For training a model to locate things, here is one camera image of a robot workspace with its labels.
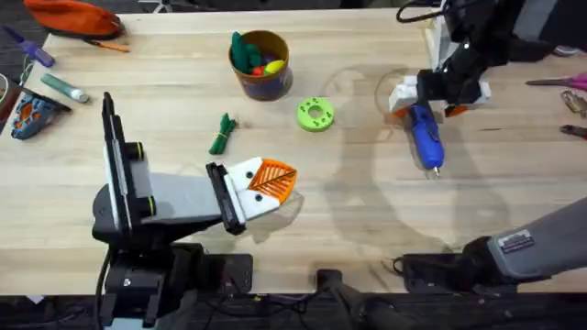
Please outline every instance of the purple pen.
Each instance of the purple pen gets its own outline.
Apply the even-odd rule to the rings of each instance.
[[[17,44],[20,46],[22,50],[24,50],[31,59],[35,59],[39,61],[39,63],[43,64],[43,66],[50,68],[55,64],[55,59],[53,59],[45,50],[41,49],[39,46],[35,45],[34,42],[25,40],[21,35],[15,32],[10,27],[2,26],[6,34],[10,36]]]

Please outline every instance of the gray robot arm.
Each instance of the gray robot arm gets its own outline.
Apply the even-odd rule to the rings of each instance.
[[[547,278],[587,267],[587,198],[517,229],[494,235],[487,247],[503,275]]]

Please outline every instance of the blue hot glue gun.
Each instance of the blue hot glue gun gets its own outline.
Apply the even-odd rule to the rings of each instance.
[[[444,148],[430,105],[418,102],[410,107],[408,113],[412,118],[412,134],[422,166],[439,176],[439,169],[444,163]]]

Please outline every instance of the label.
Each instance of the label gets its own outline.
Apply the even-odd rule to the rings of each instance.
[[[497,245],[504,254],[530,248],[534,245],[534,238],[527,229],[502,237],[497,240]]]

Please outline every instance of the green toy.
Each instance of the green toy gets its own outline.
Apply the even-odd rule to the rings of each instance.
[[[334,108],[322,97],[307,98],[297,107],[297,123],[309,132],[325,131],[334,123]]]
[[[260,55],[259,48],[253,44],[245,46],[249,54],[249,65],[253,68],[263,65],[263,58]]]
[[[230,45],[230,56],[235,68],[240,72],[250,74],[252,67],[249,66],[249,54],[247,45],[238,32],[232,34],[232,44]]]
[[[222,115],[220,131],[216,133],[216,139],[214,140],[212,148],[208,150],[210,155],[222,155],[224,153],[224,149],[227,147],[228,138],[230,138],[230,133],[232,133],[236,126],[237,121],[235,119],[230,119],[228,114]]]

